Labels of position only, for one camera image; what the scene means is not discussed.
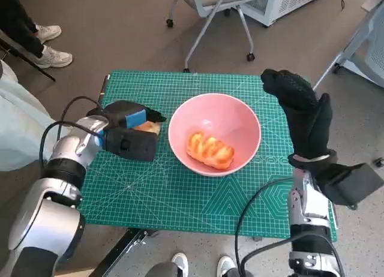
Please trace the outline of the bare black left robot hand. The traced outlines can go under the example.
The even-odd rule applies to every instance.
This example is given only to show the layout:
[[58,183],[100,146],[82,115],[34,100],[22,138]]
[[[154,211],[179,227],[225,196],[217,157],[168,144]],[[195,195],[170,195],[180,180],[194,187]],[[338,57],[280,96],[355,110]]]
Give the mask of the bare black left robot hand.
[[103,113],[112,128],[134,128],[150,122],[164,122],[166,118],[158,111],[127,100],[118,100],[105,106]]

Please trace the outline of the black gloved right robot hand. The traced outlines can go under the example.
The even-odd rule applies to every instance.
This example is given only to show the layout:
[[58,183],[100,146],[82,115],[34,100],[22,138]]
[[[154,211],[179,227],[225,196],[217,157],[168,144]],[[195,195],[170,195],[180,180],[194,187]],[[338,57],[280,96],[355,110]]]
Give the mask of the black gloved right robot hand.
[[283,109],[293,143],[291,159],[310,162],[332,155],[328,148],[332,121],[329,94],[317,97],[311,83],[287,70],[265,69],[263,89],[277,98]]

